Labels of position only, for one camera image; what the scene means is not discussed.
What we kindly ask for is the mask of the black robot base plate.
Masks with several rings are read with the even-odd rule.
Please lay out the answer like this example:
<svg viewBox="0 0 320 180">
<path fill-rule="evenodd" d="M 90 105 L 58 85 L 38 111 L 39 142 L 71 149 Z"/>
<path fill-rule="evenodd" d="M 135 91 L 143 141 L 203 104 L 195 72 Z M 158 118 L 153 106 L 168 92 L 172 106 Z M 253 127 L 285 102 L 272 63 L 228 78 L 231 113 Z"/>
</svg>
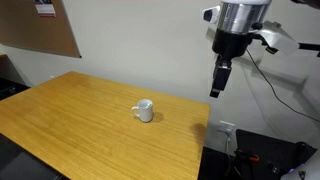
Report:
<svg viewBox="0 0 320 180">
<path fill-rule="evenodd" d="M 230 167 L 239 169 L 242 180 L 280 180 L 317 152 L 303 141 L 292 143 L 241 129 L 236 130 L 236 141 L 235 157 Z M 238 150 L 257 154 L 260 161 L 242 161 L 236 157 Z"/>
</svg>

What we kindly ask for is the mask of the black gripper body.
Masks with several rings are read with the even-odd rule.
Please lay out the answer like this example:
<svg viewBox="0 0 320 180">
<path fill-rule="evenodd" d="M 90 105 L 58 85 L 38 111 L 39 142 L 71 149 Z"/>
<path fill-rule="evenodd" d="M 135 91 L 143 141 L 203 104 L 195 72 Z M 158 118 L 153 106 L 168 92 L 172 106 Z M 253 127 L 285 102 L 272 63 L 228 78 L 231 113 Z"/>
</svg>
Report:
<svg viewBox="0 0 320 180">
<path fill-rule="evenodd" d="M 217 29 L 212 50 L 218 55 L 217 63 L 231 64 L 231 60 L 245 53 L 252 41 L 252 34 L 237 34 Z"/>
</svg>

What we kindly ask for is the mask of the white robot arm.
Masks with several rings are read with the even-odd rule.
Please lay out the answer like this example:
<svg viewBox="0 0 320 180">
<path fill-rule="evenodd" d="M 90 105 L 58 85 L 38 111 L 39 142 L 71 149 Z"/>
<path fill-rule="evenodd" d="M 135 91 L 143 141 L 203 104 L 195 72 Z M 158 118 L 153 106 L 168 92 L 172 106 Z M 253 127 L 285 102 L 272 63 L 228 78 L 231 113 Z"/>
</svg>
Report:
<svg viewBox="0 0 320 180">
<path fill-rule="evenodd" d="M 202 11 L 202 19 L 216 24 L 212 50 L 217 54 L 210 96 L 217 98 L 226 87 L 232 59 L 242 56 L 251 42 L 260 40 L 266 51 L 291 54 L 298 49 L 320 51 L 319 44 L 299 43 L 277 22 L 264 17 L 272 0 L 221 0 Z"/>
</svg>

